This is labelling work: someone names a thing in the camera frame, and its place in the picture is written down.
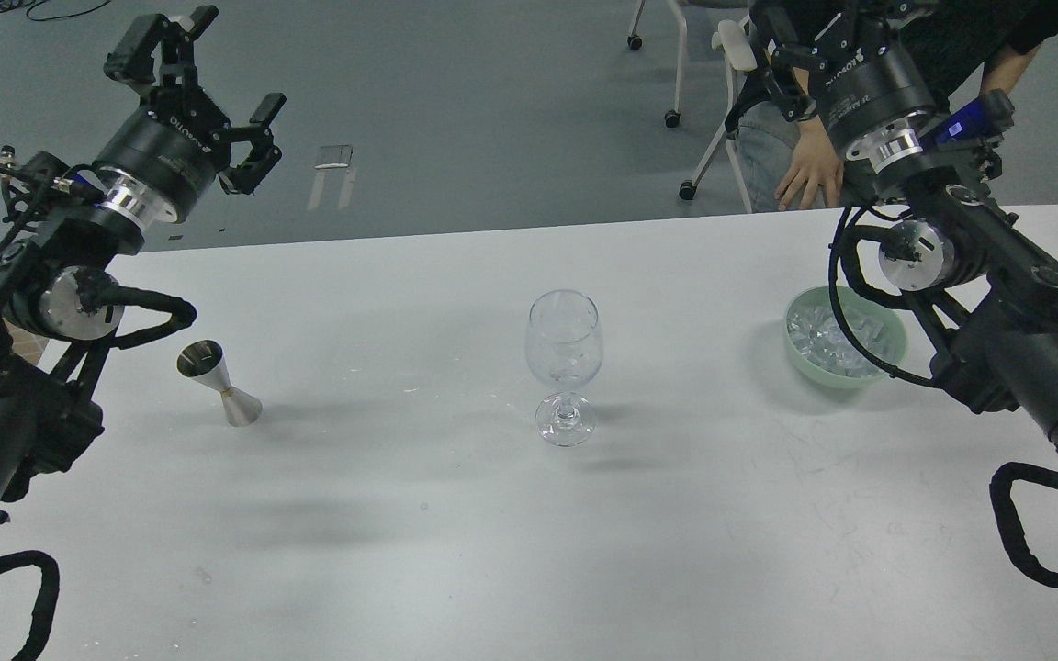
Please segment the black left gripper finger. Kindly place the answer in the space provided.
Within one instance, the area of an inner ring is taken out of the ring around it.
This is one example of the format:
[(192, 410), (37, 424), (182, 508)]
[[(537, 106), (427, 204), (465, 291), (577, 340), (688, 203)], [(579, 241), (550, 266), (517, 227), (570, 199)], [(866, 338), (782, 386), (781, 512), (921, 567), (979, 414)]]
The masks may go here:
[(286, 100), (286, 94), (269, 93), (248, 120), (247, 126), (224, 126), (215, 130), (217, 145), (247, 143), (249, 146), (248, 154), (242, 162), (227, 164), (218, 172), (219, 187), (223, 192), (255, 192), (264, 178), (276, 168), (282, 158), (282, 151), (276, 146), (276, 137), (270, 129), (270, 124), (280, 113)]
[(219, 15), (214, 5), (197, 6), (189, 16), (143, 14), (131, 21), (121, 42), (107, 54), (104, 73), (124, 84), (142, 102), (161, 92), (196, 92), (194, 43)]

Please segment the person's bare hand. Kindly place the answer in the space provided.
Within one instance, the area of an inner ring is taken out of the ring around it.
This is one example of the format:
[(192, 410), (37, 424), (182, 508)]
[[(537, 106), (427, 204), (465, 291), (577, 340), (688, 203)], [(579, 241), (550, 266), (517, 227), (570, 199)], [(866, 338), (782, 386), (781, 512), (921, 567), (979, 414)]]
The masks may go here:
[(845, 166), (819, 118), (798, 124), (799, 139), (788, 171), (776, 187), (780, 212), (839, 206)]

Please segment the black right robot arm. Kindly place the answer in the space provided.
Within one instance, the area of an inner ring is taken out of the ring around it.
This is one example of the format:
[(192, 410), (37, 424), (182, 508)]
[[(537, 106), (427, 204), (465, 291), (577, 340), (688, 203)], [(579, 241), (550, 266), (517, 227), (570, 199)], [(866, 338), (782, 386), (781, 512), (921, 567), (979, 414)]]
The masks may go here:
[[(929, 375), (889, 377), (974, 414), (1025, 409), (1058, 453), (1058, 260), (992, 199), (1013, 88), (1058, 33), (1058, 1), (753, 1), (753, 59), (740, 110), (764, 102), (801, 142), (782, 204), (841, 210), (828, 301), (855, 333), (849, 289), (911, 313), (933, 347)], [(1058, 472), (1008, 462), (988, 485), (1013, 566), (1058, 589), (1033, 555), (1017, 482), (1058, 490)]]

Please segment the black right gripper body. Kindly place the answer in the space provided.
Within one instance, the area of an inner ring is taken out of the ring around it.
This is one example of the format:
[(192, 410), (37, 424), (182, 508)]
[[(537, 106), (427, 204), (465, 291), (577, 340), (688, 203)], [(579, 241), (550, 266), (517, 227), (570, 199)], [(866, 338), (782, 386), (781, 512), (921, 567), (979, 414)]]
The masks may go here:
[(937, 104), (917, 66), (898, 43), (827, 49), (811, 45), (819, 59), (807, 75), (807, 93), (837, 153), (869, 159), (868, 141), (890, 131), (922, 129)]

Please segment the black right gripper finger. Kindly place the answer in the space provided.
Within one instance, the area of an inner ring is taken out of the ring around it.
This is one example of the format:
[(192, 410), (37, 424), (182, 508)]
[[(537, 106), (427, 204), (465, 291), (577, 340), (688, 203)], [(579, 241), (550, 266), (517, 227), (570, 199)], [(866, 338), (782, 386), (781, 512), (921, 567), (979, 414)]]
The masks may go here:
[(817, 58), (799, 35), (794, 18), (782, 1), (755, 1), (748, 12), (750, 42), (760, 55), (761, 82), (782, 117), (806, 122), (817, 113), (816, 100), (799, 81), (797, 71), (811, 72)]
[(822, 58), (852, 58), (858, 51), (877, 54), (893, 41), (893, 29), (887, 25), (888, 5), (887, 1), (844, 1), (815, 37), (815, 54)]

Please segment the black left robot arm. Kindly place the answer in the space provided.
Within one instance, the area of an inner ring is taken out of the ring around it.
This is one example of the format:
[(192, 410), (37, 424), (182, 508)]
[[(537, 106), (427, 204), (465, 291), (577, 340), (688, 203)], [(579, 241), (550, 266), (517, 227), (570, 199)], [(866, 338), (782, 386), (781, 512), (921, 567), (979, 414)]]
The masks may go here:
[[(24, 498), (34, 476), (71, 469), (99, 438), (93, 394), (110, 352), (197, 317), (183, 298), (118, 284), (107, 267), (136, 255), (156, 223), (185, 221), (211, 185), (255, 192), (280, 162), (270, 124), (281, 93), (235, 125), (198, 80), (195, 42), (218, 15), (206, 5), (134, 18), (102, 70), (140, 102), (92, 163), (0, 157), (0, 503)], [(45, 649), (60, 594), (50, 555), (0, 556), (0, 575), (26, 567), (40, 586), (17, 660)]]

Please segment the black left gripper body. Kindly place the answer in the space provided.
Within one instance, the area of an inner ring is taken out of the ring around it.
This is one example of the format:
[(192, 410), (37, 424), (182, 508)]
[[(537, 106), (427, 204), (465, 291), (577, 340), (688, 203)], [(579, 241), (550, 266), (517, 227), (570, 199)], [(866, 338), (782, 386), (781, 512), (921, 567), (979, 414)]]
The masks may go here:
[(231, 147), (215, 137), (230, 126), (227, 114), (201, 89), (156, 94), (93, 161), (108, 188), (102, 206), (138, 226), (185, 221), (230, 164)]

